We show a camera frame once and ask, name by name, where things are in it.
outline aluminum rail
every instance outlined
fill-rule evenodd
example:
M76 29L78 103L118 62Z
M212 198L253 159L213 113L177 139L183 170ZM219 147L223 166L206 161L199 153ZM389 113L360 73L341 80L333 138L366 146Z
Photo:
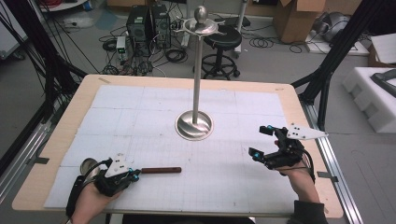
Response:
M56 101L54 103L54 111L58 111L58 109L61 107L60 102ZM36 159L35 155L38 157L38 150L45 145L47 138L51 134L51 118L54 116L55 115L52 115L47 120L47 122L44 122L42 119L42 121L37 124L35 129L32 131L32 134L30 134L29 138L21 148L20 152L1 176L0 204L7 197L15 182L17 182L24 169L31 162L31 159Z
M318 126L318 112L313 105L307 105L302 102L303 110L308 118L311 128L320 130ZM332 146L328 137L321 137L317 139L318 147L327 169L331 176L336 176L337 181L333 181L334 187L337 191L338 197L343 206L344 212L350 224L362 224L361 214L358 210L352 194L347 186L347 182L343 176L341 168L335 158Z

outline metal stand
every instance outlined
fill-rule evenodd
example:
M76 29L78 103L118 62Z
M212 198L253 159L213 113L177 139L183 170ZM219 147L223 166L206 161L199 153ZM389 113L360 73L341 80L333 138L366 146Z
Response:
M213 132L213 120L206 113L198 111L199 90L202 71L202 47L204 38L197 36L195 52L194 96L192 111L181 114L176 121L176 130L187 140L203 140Z
M334 46L319 68L314 73L291 83L294 88L308 83L304 92L299 95L300 100L307 105L313 105L315 98L321 92L318 111L318 126L322 131L324 131L326 108L332 75L356 43L361 33L370 24L376 13L382 8L385 1L386 0L363 0L355 14L353 14L349 23L346 25L344 31L335 40Z
M183 27L178 32L186 32L197 37L195 48L195 69L194 69L194 98L192 111L187 111L177 117L177 133L191 141L198 141L207 138L213 132L213 120L206 113L198 111L199 90L202 71L202 47L204 36L220 34L217 22L207 18L206 8L199 6L194 11L194 18L184 20Z

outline concrete floor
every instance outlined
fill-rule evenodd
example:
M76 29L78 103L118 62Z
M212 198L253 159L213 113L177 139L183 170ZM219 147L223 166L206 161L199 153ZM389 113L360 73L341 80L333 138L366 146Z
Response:
M57 14L58 18L80 12L81 9L66 10ZM95 24L90 28L73 30L70 36L82 49L97 70L106 65L106 52L99 37L109 35L111 30L123 26L126 17L121 13L97 8L89 13ZM251 26L257 29L271 24L268 18L249 18ZM254 32L263 36L276 36L274 28L268 27ZM85 60L65 34L61 34L67 46L72 63L82 70L97 72ZM193 78L191 68L194 63L193 39L187 49L189 59L184 63L166 63L148 76ZM248 39L242 43L242 54L235 60L241 72L232 80L252 82L291 83L314 72L325 55L308 53L301 45L301 53L290 51L290 46L275 44L271 48L253 48ZM213 51L204 46L204 55ZM154 65L166 62L161 59ZM374 132L366 117L353 103L351 96L342 86L342 81L354 67L367 66L365 56L346 56L332 78L326 131L330 134L335 156L341 166L346 182L357 204L364 223L391 224L396 220L396 138L395 134ZM35 70L28 59L15 61L8 58L0 62L0 155L10 147L14 139L44 101L44 93ZM16 180L7 197L1 202L0 217L4 223L60 223L63 212L21 212L15 211L11 203L24 178L28 166ZM92 223L103 223L99 216ZM347 223L345 217L329 219L330 223ZM257 223L286 223L285 218L258 218Z

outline white paper sheet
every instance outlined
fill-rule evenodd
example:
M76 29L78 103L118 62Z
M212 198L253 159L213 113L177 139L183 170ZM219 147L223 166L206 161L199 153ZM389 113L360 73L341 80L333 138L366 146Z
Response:
M396 34L372 36L372 41L381 63L396 63Z
M179 166L180 174L141 175L108 208L204 213L292 213L289 180L248 155L277 151L262 125L287 126L273 93L201 90L199 109L214 121L203 141L181 138L178 115L192 110L192 90L102 86L64 156L45 203L66 206L86 158L126 155L133 169Z

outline metal pole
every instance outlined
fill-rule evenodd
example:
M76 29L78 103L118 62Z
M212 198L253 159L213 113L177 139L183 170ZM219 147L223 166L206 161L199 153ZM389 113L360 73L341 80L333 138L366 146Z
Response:
M238 26L236 27L239 33L241 33L242 22L244 21L247 3L248 3L248 0L242 0L241 9L239 10Z
M195 44L195 73L194 73L194 98L192 105L192 123L196 124L198 119L198 104L199 104L199 89L201 82L201 71L202 71L202 46L204 38L197 36Z

